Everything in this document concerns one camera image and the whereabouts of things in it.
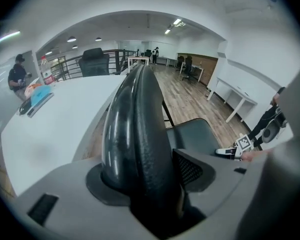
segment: black railing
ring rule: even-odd
[[[104,50],[104,54],[109,54],[109,73],[119,75],[128,68],[128,56],[133,56],[136,51],[125,49]],[[68,79],[82,78],[83,74],[79,66],[82,55],[67,59],[51,67],[54,79],[65,81]]]

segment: wooden wall panel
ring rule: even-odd
[[[183,56],[184,58],[186,58],[188,55],[192,57],[193,65],[196,66],[201,65],[201,67],[204,69],[200,82],[207,86],[212,77],[212,74],[215,71],[218,58],[199,55],[199,54],[178,53],[178,57]],[[195,73],[197,74],[197,78],[198,78],[200,76],[201,70],[196,70]]]

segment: man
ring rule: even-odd
[[[270,102],[270,104],[272,105],[272,107],[266,111],[263,116],[261,117],[260,121],[258,122],[258,124],[254,127],[254,129],[252,130],[252,132],[250,132],[248,134],[248,138],[250,140],[252,140],[254,137],[256,137],[260,131],[264,128],[267,127],[267,125],[269,124],[269,122],[275,118],[276,115],[276,110],[278,108],[278,99],[280,94],[282,93],[282,91],[285,89],[285,87],[281,87],[278,92],[273,96],[272,101]],[[260,136],[254,143],[253,143],[253,147],[258,147],[263,143],[262,137]]]
[[[22,66],[22,62],[25,59],[22,54],[18,54],[15,57],[15,64],[9,72],[8,84],[11,90],[14,91],[15,95],[18,96],[23,102],[26,100],[25,90],[26,90],[26,78],[30,78],[31,73],[26,73],[25,68]]]
[[[157,65],[157,56],[159,56],[159,47],[152,51],[152,63]]]

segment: ceiling light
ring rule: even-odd
[[[173,24],[177,25],[180,21],[181,21],[181,19],[177,18]]]
[[[3,40],[5,40],[5,39],[8,39],[8,38],[10,38],[10,37],[13,37],[13,36],[15,36],[15,35],[18,35],[18,34],[20,34],[20,31],[17,31],[17,32],[14,32],[14,33],[11,33],[11,34],[7,34],[7,35],[5,35],[4,37],[1,37],[1,38],[0,38],[0,42],[3,41]]]
[[[74,36],[70,36],[67,42],[70,43],[70,42],[74,42],[74,41],[76,41],[76,40],[77,40],[77,39],[76,39]]]

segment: chair headrest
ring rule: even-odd
[[[95,60],[100,59],[104,56],[104,52],[101,48],[94,48],[90,50],[85,50],[82,55],[82,59],[85,60]]]

